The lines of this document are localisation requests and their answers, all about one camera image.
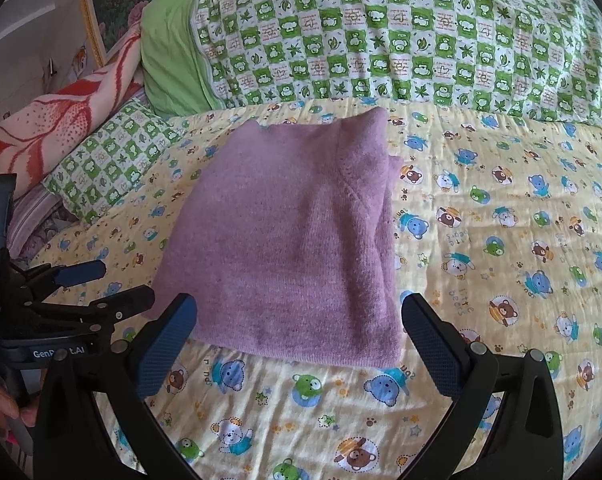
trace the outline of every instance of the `blue gripper pad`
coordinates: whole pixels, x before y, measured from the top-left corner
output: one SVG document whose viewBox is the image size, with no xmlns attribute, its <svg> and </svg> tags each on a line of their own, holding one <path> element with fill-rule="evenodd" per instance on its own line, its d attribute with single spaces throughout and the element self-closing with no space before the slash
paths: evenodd
<svg viewBox="0 0 602 480">
<path fill-rule="evenodd" d="M 161 317 L 150 323 L 158 324 L 159 332 L 139 359 L 135 389 L 140 399 L 156 395 L 161 388 L 197 323 L 197 303 L 189 294 L 178 294 Z"/>
<path fill-rule="evenodd" d="M 54 284 L 68 287 L 79 285 L 80 283 L 93 282 L 105 276 L 105 272 L 105 264 L 100 260 L 61 267 L 54 277 Z"/>
<path fill-rule="evenodd" d="M 441 321 L 420 294 L 411 294 L 403 300 L 401 321 L 439 393 L 458 399 L 464 384 L 462 364 L 441 330 L 446 325 L 451 327 L 455 334 L 449 335 L 458 337 L 463 343 L 459 333 L 452 325 Z"/>
</svg>

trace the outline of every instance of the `purple sweater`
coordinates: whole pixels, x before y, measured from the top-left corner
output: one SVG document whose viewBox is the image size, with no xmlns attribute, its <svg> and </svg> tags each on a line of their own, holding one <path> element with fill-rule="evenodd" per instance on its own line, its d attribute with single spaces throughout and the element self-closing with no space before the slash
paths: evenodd
<svg viewBox="0 0 602 480">
<path fill-rule="evenodd" d="M 194 296 L 194 338 L 268 357 L 391 367 L 401 326 L 387 113 L 332 124 L 248 121 L 188 196 L 153 288 Z"/>
</svg>

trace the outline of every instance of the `green and white checkered pillow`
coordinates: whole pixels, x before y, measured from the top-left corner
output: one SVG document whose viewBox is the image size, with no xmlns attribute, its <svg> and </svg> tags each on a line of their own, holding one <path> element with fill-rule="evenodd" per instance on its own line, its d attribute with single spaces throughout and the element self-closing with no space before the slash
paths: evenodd
<svg viewBox="0 0 602 480">
<path fill-rule="evenodd" d="M 85 138 L 44 180 L 79 219 L 103 216 L 185 131 L 172 128 L 132 99 L 114 117 Z"/>
</svg>

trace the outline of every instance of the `red and white blanket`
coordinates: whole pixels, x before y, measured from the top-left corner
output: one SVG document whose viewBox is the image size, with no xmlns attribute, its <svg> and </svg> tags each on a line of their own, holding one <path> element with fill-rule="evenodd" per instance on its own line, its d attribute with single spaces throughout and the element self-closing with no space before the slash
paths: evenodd
<svg viewBox="0 0 602 480">
<path fill-rule="evenodd" d="M 16 173 L 15 198 L 36 186 L 88 134 L 143 86 L 139 23 L 116 61 L 0 122 L 0 173 Z"/>
</svg>

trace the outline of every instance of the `quilt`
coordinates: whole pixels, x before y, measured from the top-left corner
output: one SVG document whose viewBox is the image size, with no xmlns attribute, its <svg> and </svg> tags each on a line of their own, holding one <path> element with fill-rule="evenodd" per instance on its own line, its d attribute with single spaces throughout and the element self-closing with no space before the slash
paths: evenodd
<svg viewBox="0 0 602 480">
<path fill-rule="evenodd" d="M 95 224 L 60 232 L 32 265 L 107 264 L 103 279 L 60 290 L 57 303 L 151 284 L 185 197 L 239 124 L 329 122 L 373 106 L 389 110 L 388 152 L 404 161 L 392 192 L 397 308 L 420 292 L 469 342 L 510 355 L 541 349 L 568 478 L 602 435 L 598 128 L 372 98 L 175 118 L 187 133 L 142 183 Z M 114 338 L 131 340 L 145 321 L 120 323 Z M 122 459 L 140 469 L 106 399 L 98 402 Z M 449 406 L 408 338 L 400 361 L 384 370 L 266 359 L 189 339 L 146 402 L 202 478 L 236 480 L 394 480 Z M 461 466 L 476 459 L 500 402 L 491 397 Z M 348 459 L 352 450 L 360 460 Z"/>
<path fill-rule="evenodd" d="M 592 0 L 196 0 L 227 107 L 394 97 L 602 128 Z"/>
</svg>

